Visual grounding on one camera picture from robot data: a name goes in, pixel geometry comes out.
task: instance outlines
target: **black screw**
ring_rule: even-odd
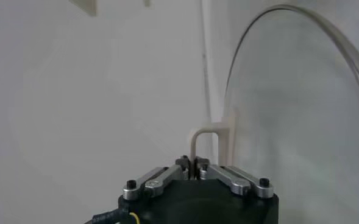
[[[267,178],[261,178],[261,179],[259,180],[259,185],[260,185],[261,187],[270,187],[270,180],[267,179]]]
[[[129,190],[135,189],[136,187],[137,187],[137,183],[135,180],[128,180],[126,182],[126,188],[128,188]]]

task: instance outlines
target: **black cable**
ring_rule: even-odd
[[[118,223],[129,216],[129,210],[118,208],[110,212],[94,215],[93,218],[85,224],[113,224]]]

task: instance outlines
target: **gray surface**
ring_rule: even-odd
[[[0,0],[0,224],[114,209],[127,180],[187,154],[207,121],[198,3],[98,0],[98,12]]]
[[[342,55],[294,12],[261,18],[239,55],[234,165],[271,177],[281,223],[359,223],[359,86]]]

